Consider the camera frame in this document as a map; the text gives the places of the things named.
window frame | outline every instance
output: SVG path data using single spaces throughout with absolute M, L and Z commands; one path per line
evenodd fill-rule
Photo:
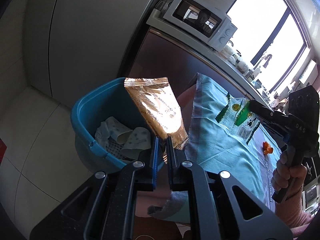
M 233 5 L 236 3 L 237 0 L 235 0 L 232 5 L 229 7 L 228 12 L 230 11 L 230 9 L 233 7 Z M 284 74 L 281 76 L 281 78 L 276 82 L 276 84 L 269 90 L 269 93 L 276 91 L 276 89 L 282 84 L 282 82 L 285 80 L 285 78 L 288 76 L 288 74 L 291 72 L 291 70 L 294 68 L 294 66 L 296 65 L 296 63 L 298 62 L 298 60 L 300 59 L 301 55 L 303 54 L 304 50 L 306 48 L 310 47 L 310 43 L 308 42 L 308 40 L 306 39 L 306 35 L 303 32 L 303 28 L 301 27 L 301 25 L 299 24 L 296 14 L 293 12 L 292 10 L 292 5 L 288 3 L 288 0 L 283 0 L 284 3 L 287 5 L 287 9 L 285 10 L 283 16 L 281 17 L 279 23 L 276 25 L 276 27 L 274 28 L 273 32 L 270 34 L 270 36 L 268 37 L 268 39 L 266 40 L 266 42 L 263 44 L 263 46 L 260 48 L 260 50 L 257 52 L 257 54 L 253 57 L 253 59 L 251 60 L 251 63 L 253 65 L 256 65 L 257 62 L 261 59 L 263 53 L 269 48 L 269 46 L 273 43 L 273 40 L 275 39 L 275 37 L 278 35 L 279 31 L 281 30 L 281 28 L 283 27 L 285 21 L 287 20 L 287 18 L 289 17 L 289 15 L 292 16 L 295 24 L 297 25 L 297 28 L 300 32 L 300 35 L 303 39 L 303 45 L 301 46 L 301 49 L 299 50 L 298 54 L 296 55 L 296 57 L 294 58 L 294 60 L 292 61 L 292 63 L 289 65 L 289 67 L 287 68 L 287 70 L 284 72 Z

cartoon character print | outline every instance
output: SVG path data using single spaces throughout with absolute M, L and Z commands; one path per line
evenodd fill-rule
M 258 119 L 258 117 L 256 116 L 255 113 L 253 112 L 249 112 L 247 117 L 249 118 L 249 120 L 247 121 L 246 126 L 249 126 L 250 128 L 253 127 L 254 121 Z

human hand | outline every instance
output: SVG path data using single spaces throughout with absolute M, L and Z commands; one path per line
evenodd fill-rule
M 290 177 L 296 178 L 287 195 L 287 198 L 290 198 L 296 195 L 301 189 L 307 175 L 307 168 L 302 164 L 288 168 L 285 166 L 286 162 L 287 152 L 284 151 L 281 153 L 280 159 L 277 162 L 277 168 L 273 171 L 271 184 L 273 188 L 278 191 L 281 190 L 281 188 L 288 187 L 288 179 L 290 179 Z

window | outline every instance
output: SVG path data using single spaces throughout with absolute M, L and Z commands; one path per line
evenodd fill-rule
M 264 87 L 275 91 L 306 48 L 291 10 L 283 0 L 236 0 L 227 14 L 238 28 L 231 38 L 235 49 L 260 68 Z

red object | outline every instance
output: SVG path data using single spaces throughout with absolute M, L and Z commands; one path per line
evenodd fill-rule
M 0 139 L 0 163 L 2 162 L 2 158 L 4 156 L 5 150 L 7 149 L 4 142 Z
M 270 144 L 268 142 L 263 142 L 262 143 L 262 149 L 263 149 L 263 154 L 266 155 L 268 153 L 273 153 L 273 148 L 270 147 Z

